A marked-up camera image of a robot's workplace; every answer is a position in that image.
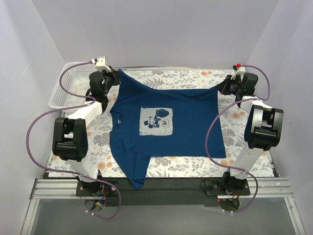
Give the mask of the blue printed t shirt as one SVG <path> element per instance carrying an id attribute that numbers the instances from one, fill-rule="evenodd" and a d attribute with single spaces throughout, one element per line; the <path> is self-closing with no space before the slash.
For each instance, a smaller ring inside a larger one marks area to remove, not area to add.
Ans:
<path id="1" fill-rule="evenodd" d="M 112 155 L 135 189 L 144 185 L 151 157 L 225 158 L 218 92 L 157 90 L 120 73 L 111 108 Z"/>

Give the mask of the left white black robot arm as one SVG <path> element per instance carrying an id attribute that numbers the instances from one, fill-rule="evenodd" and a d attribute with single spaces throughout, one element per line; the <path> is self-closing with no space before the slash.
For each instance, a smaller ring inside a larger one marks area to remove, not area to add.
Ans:
<path id="1" fill-rule="evenodd" d="M 52 152 L 71 165 L 77 172 L 77 179 L 87 184 L 87 190 L 94 196 L 100 195 L 104 184 L 98 179 L 101 173 L 87 157 L 87 126 L 103 114 L 108 105 L 108 93 L 119 84 L 119 74 L 112 67 L 89 75 L 90 88 L 86 92 L 86 106 L 68 117 L 55 120 Z"/>

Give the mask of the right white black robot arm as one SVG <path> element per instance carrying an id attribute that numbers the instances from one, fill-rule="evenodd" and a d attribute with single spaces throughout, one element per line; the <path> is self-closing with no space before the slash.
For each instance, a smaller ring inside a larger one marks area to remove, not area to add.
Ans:
<path id="1" fill-rule="evenodd" d="M 231 168 L 223 174 L 222 191 L 231 195 L 244 190 L 248 172 L 259 157 L 272 147 L 276 147 L 281 138 L 284 112 L 272 108 L 255 95 L 258 76 L 246 72 L 243 75 L 227 75 L 216 86 L 223 95 L 234 95 L 238 107 L 248 113 L 244 131 L 244 146 Z"/>

